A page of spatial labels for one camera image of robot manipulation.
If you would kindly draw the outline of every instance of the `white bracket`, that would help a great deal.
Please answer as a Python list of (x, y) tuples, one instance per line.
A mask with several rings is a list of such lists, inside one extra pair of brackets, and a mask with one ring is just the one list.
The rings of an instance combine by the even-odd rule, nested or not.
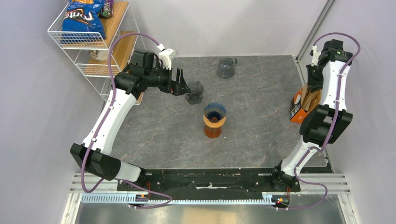
[(312, 56), (311, 66), (318, 65), (319, 55), (320, 55), (321, 51), (316, 51), (317, 49), (318, 49), (317, 46), (312, 46), (313, 56)]
[(165, 49), (161, 51), (158, 55), (159, 59), (162, 60), (163, 68), (171, 69), (172, 68), (172, 59), (177, 56), (176, 49)]
[(163, 46), (163, 44), (160, 43), (160, 45), (157, 46), (157, 48), (162, 51), (163, 49), (165, 49), (165, 47)]

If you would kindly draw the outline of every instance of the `orange box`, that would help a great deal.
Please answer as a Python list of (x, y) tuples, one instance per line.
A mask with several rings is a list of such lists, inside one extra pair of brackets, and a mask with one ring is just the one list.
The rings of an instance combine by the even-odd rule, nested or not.
[(319, 104), (322, 90), (307, 93), (305, 84), (290, 103), (290, 122), (301, 124), (304, 118)]

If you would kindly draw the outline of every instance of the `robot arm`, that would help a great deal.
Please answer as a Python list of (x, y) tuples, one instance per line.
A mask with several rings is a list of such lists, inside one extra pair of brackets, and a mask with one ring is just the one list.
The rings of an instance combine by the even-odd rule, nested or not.
[[(136, 99), (148, 87), (157, 87), (160, 91), (178, 96), (190, 92), (184, 77), (183, 69), (177, 68), (176, 81), (172, 80), (171, 60), (177, 55), (174, 49), (165, 49), (159, 56), (151, 51), (136, 50), (131, 63), (115, 78), (116, 98), (113, 106), (107, 101), (95, 126), (83, 140), (81, 145), (73, 144), (71, 154), (81, 167), (83, 157), (91, 140), (94, 141), (92, 150), (85, 166), (86, 171), (106, 180), (125, 179), (135, 182), (141, 172), (141, 168), (135, 165), (115, 159), (111, 153), (115, 136), (129, 110), (135, 104)], [(96, 138), (93, 138), (95, 130), (102, 122), (108, 108), (111, 112), (102, 124)]]
[(352, 114), (346, 112), (345, 86), (350, 64), (342, 74), (338, 85), (338, 76), (342, 67), (353, 56), (342, 48), (343, 42), (331, 40), (325, 43), (322, 52), (317, 52), (317, 47), (312, 48), (313, 56), (308, 69), (308, 91), (322, 89), (322, 96), (318, 106), (311, 111), (300, 126), (300, 139), (291, 154), (274, 168), (272, 188), (284, 190), (297, 181), (295, 178), (301, 168), (318, 151), (321, 150), (327, 133), (329, 132), (332, 118), (336, 110), (336, 101), (339, 102), (338, 117), (328, 144), (334, 143), (352, 121)]

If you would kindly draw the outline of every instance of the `floor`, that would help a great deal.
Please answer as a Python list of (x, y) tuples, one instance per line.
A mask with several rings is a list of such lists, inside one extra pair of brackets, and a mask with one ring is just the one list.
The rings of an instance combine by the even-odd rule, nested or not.
[[(290, 206), (313, 204), (320, 197), (291, 195)], [(268, 205), (171, 205), (133, 210), (126, 204), (83, 203), (76, 224), (345, 224), (337, 196), (326, 199), (311, 209), (289, 211)]]
[[(190, 105), (184, 96), (147, 90), (142, 104), (126, 116), (111, 156), (151, 169), (273, 167), (287, 157), (299, 139), (299, 125), (289, 122), (290, 101), (301, 87), (293, 58), (238, 57), (231, 78), (215, 74), (219, 59), (174, 59), (187, 82), (203, 84), (202, 102)], [(212, 101), (227, 109), (216, 139), (206, 137), (203, 130), (203, 109)], [(325, 165), (319, 153), (307, 163)]]

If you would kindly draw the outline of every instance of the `blue chip bag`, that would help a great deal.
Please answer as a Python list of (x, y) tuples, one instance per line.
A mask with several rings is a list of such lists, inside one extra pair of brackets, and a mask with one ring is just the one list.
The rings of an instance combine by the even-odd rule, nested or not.
[[(102, 10), (105, 0), (69, 0), (70, 5), (64, 15), (62, 31), (98, 32), (106, 39), (105, 30), (98, 13)], [(100, 40), (95, 34), (63, 34), (63, 42), (81, 42)]]

